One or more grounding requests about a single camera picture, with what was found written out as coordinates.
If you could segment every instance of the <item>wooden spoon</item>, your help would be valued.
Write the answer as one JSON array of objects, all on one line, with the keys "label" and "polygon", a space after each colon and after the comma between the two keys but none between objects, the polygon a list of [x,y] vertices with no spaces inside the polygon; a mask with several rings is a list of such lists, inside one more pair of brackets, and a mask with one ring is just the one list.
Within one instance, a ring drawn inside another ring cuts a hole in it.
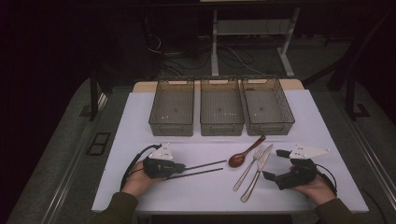
[{"label": "wooden spoon", "polygon": [[261,144],[264,140],[265,140],[265,136],[261,136],[255,143],[253,143],[253,145],[251,145],[246,151],[241,152],[241,153],[237,153],[233,156],[231,156],[231,158],[228,160],[228,164],[233,167],[239,167],[241,166],[244,161],[245,161],[245,157],[246,155],[249,153],[249,151],[251,151],[251,149],[255,148],[256,146],[258,146],[259,144]]}]

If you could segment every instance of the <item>white table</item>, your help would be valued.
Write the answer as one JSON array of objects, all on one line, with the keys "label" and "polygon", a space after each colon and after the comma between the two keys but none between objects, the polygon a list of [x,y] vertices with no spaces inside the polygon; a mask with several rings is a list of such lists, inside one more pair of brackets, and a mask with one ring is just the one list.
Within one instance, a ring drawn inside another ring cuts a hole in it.
[{"label": "white table", "polygon": [[[300,87],[296,88],[297,90],[290,90],[288,83],[283,82],[282,85],[296,122],[288,135],[269,135],[264,144],[266,146],[274,144],[274,149],[286,150],[292,150],[295,144],[329,148],[330,154],[314,158],[313,161],[325,166],[334,174],[338,185],[338,196],[352,212],[367,212],[368,207],[345,166],[310,92],[299,90]],[[155,90],[155,84],[149,83],[149,86],[151,92],[130,93],[92,206],[93,211],[107,208],[113,193],[120,190],[120,181],[125,169],[134,156],[147,146],[170,143],[174,161],[191,167],[228,160],[233,154],[246,150],[259,138],[259,136],[248,136],[246,130],[241,136],[236,137],[202,137],[199,125],[199,92],[195,94],[192,137],[153,136],[149,127],[149,112],[154,99],[155,93],[152,89]],[[141,159],[143,160],[151,151],[145,153]],[[254,176],[255,165],[237,192],[233,191],[233,185],[248,166],[251,156],[252,152],[248,154],[244,165],[236,169],[224,162],[191,170],[185,174],[224,168],[221,171],[157,184],[139,198],[136,212],[152,215],[292,214],[313,210],[314,205],[305,196],[290,189],[279,190],[274,182],[264,179],[262,175],[249,200],[242,203],[240,197]],[[276,151],[273,150],[264,170],[281,175],[288,172],[289,168],[290,160],[277,157]]]}]

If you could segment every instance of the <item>plastic bin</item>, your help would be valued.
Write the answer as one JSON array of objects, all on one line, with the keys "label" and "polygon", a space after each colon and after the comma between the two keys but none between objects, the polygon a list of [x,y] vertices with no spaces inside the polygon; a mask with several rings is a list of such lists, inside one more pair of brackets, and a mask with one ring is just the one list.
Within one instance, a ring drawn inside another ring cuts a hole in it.
[{"label": "plastic bin", "polygon": [[286,135],[294,116],[276,76],[242,77],[248,135]]},{"label": "plastic bin", "polygon": [[238,136],[244,114],[237,77],[202,77],[201,135]]},{"label": "plastic bin", "polygon": [[155,136],[192,136],[194,78],[168,77],[158,81],[149,125]]}]

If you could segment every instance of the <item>silver cutlery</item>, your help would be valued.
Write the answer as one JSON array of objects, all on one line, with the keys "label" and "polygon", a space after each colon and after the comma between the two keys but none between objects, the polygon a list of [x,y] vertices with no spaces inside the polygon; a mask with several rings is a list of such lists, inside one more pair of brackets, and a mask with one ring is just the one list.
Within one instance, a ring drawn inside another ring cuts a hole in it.
[{"label": "silver cutlery", "polygon": [[264,169],[264,165],[268,160],[268,157],[271,154],[273,148],[273,144],[271,144],[267,149],[265,149],[264,153],[262,154],[262,156],[260,157],[260,159],[257,161],[257,172],[253,177],[253,180],[250,183],[250,186],[248,187],[247,191],[244,193],[244,195],[242,195],[241,197],[241,201],[243,203],[248,201],[248,198],[250,197],[251,192],[254,189],[254,186],[256,185],[257,180],[259,179],[260,173],[262,172],[262,170]]},{"label": "silver cutlery", "polygon": [[257,161],[257,160],[262,156],[262,154],[264,153],[264,151],[265,151],[265,147],[264,147],[262,144],[260,144],[260,145],[258,146],[258,149],[257,149],[257,150],[254,152],[254,154],[253,154],[253,161],[252,161],[252,162],[250,163],[250,165],[247,167],[247,169],[245,170],[245,172],[242,173],[241,177],[239,177],[239,179],[238,179],[238,181],[236,182],[235,186],[233,186],[233,191],[237,191],[237,190],[239,189],[239,187],[241,187],[241,184],[242,184],[242,182],[244,182],[244,179],[245,179],[245,177],[247,176],[248,171],[250,170],[251,166],[253,165],[253,162],[254,162],[254,161]]}]

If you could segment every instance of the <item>person's left hand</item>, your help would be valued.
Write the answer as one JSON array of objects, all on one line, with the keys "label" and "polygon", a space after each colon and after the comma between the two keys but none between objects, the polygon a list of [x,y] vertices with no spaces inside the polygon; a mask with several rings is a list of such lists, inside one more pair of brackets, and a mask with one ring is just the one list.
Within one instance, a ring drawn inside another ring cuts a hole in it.
[{"label": "person's left hand", "polygon": [[162,178],[151,179],[143,171],[143,162],[139,161],[132,168],[131,174],[126,179],[121,192],[129,193],[135,197],[143,194],[152,184],[162,181]]}]

